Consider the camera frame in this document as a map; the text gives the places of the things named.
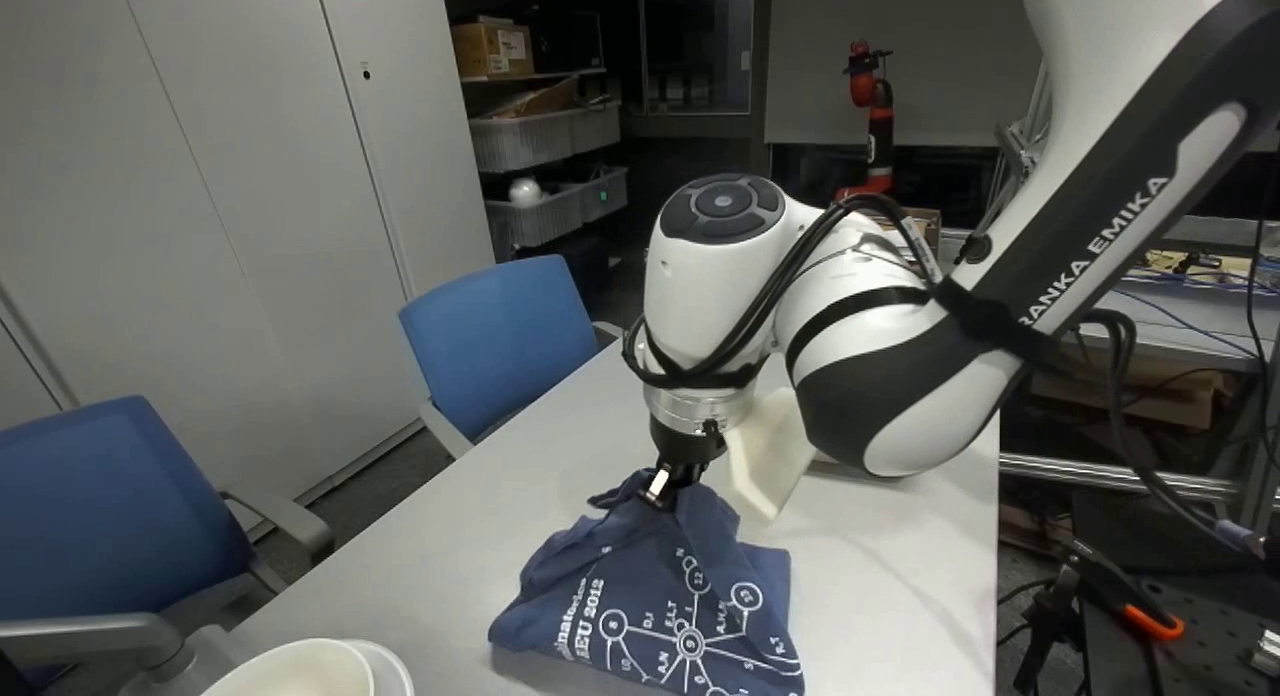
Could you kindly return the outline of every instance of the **white robot link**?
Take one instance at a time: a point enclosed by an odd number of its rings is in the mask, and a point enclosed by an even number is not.
[[[671,196],[623,348],[659,452],[650,500],[700,477],[773,351],[822,453],[877,477],[951,459],[1024,363],[1276,123],[1280,0],[1024,4],[1051,134],[945,280],[904,267],[863,214],[902,217],[878,196],[820,212],[741,175]]]

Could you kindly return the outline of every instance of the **white ball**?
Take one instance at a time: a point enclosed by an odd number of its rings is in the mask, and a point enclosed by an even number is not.
[[[511,182],[511,189],[507,189],[507,200],[517,207],[529,209],[543,200],[543,187],[534,177],[516,178]]]

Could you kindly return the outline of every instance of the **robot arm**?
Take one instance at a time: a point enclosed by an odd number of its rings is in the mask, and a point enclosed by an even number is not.
[[[1037,171],[936,289],[850,214],[750,342],[704,374],[819,212],[754,177],[703,178],[667,201],[648,322],[631,335],[659,447],[652,494],[700,476],[772,351],[827,455],[902,477],[959,454],[1024,367],[992,333],[1061,336],[1280,114],[1268,67],[1280,0],[1024,3],[1053,78],[1052,132]]]

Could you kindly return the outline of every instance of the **folded shirt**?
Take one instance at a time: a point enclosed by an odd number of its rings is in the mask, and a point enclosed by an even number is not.
[[[554,534],[520,573],[489,641],[696,696],[804,693],[787,633],[791,555],[737,541],[700,484],[672,513],[636,496],[649,471],[591,496],[604,518]]]

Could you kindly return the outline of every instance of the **chair back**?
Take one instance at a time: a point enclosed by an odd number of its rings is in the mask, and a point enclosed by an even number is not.
[[[0,621],[156,613],[251,555],[143,397],[0,432]]]
[[[586,363],[595,333],[558,255],[443,283],[399,313],[435,408],[475,441]]]

